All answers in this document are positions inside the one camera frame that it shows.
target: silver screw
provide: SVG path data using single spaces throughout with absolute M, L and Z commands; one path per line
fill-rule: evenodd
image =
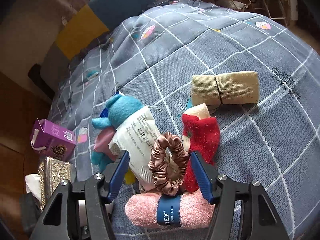
M 67 179 L 63 179 L 62 181 L 60 181 L 60 184 L 65 186 L 68 184 L 68 180 Z
M 95 179 L 102 179 L 103 175 L 101 173 L 97 173 L 94 175 Z
M 256 180 L 256 179 L 254 179 L 253 181 L 252 181 L 252 185 L 254 185 L 254 186 L 260 186 L 260 182 L 258 181 L 258 180 Z
M 227 176 L 225 174 L 219 174 L 218 175 L 218 179 L 220 180 L 226 180 L 227 179 Z

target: bedsheet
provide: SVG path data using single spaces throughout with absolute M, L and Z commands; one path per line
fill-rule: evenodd
M 300 38 L 265 16 L 211 3 L 160 0 L 92 41 L 75 57 L 60 84 L 49 119 L 73 130 L 70 162 L 78 180 L 98 171 L 91 164 L 92 127 L 116 91 L 151 108 L 161 132 L 181 135 L 189 107 L 191 77 L 257 71 L 258 104 L 223 105 L 217 169 L 232 179 L 258 179 L 296 239 L 320 214 L 320 57 Z M 138 185 L 122 185 L 112 226 L 117 239 L 202 239 L 207 229 L 133 226 L 124 205 Z M 240 203 L 230 239 L 236 239 Z

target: brown satin scrunchie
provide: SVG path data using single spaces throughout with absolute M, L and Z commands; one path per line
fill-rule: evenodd
M 167 173 L 168 163 L 164 160 L 166 158 L 165 150 L 167 147 L 172 153 L 172 160 L 178 165 L 180 170 L 180 174 L 175 181 L 170 179 Z M 166 195 L 175 196 L 179 187 L 183 184 L 183 177 L 186 173 L 188 161 L 189 154 L 184 150 L 179 136 L 172 135 L 170 132 L 159 135 L 153 145 L 151 161 L 149 161 L 148 165 L 152 172 L 156 189 Z

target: gold ornate tissue box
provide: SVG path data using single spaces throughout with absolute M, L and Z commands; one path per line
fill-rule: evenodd
M 63 179 L 75 181 L 76 168 L 73 164 L 46 157 L 39 165 L 41 205 L 43 211 L 46 202 Z

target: red sock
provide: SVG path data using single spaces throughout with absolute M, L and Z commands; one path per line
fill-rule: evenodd
M 213 156 L 217 151 L 220 141 L 220 129 L 215 117 L 199 119 L 194 115 L 182 115 L 184 125 L 183 135 L 190 138 L 189 152 L 199 151 L 203 159 L 213 164 Z M 191 161 L 188 162 L 184 185 L 188 192 L 195 192 L 199 186 L 191 168 Z

